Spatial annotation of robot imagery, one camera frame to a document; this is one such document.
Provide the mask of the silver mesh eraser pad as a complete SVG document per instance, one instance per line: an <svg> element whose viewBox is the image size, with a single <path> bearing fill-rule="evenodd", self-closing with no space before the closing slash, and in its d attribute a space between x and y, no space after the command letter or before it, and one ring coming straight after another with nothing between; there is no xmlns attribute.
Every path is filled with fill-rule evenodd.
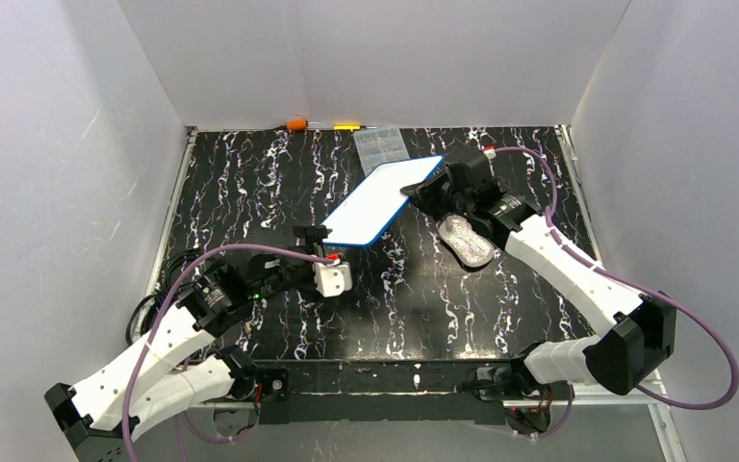
<svg viewBox="0 0 739 462"><path fill-rule="evenodd" d="M483 268L494 258L494 246L479 236L460 216L446 216L438 225L438 234L441 241L467 268Z"/></svg>

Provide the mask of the blue framed whiteboard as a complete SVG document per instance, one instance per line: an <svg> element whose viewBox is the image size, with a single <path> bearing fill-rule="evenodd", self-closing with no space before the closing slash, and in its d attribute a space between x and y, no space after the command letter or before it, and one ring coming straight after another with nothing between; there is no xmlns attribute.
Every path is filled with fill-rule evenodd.
<svg viewBox="0 0 739 462"><path fill-rule="evenodd" d="M428 179L443 161L437 155L376 167L323 221L329 230L323 242L340 247L375 243L409 201L401 189Z"/></svg>

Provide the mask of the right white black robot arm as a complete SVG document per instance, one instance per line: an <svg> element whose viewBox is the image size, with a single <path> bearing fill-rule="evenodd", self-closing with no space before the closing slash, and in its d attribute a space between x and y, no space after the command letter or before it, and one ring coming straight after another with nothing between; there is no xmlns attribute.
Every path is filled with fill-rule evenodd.
<svg viewBox="0 0 739 462"><path fill-rule="evenodd" d="M522 261L568 300L593 335L541 342L479 378L480 393L529 393L546 384L598 384L624 396L675 350L676 309L661 295L633 289L562 236L549 209L506 190L481 151L461 151L434 176L401 193L440 224L442 239L469 268L495 246Z"/></svg>

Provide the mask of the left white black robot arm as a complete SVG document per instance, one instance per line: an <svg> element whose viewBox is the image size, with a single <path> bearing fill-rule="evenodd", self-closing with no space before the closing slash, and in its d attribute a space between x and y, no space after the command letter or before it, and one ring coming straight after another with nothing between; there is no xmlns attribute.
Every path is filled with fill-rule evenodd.
<svg viewBox="0 0 739 462"><path fill-rule="evenodd" d="M300 291L318 298L352 287L343 255L325 251L324 226L297 226L302 245L226 244L199 255L176 278L150 328L114 360L79 382L45 393L80 461L134 461L135 442L189 408L221 398L259 415L290 394L286 369L258 367L239 346L215 342L254 305Z"/></svg>

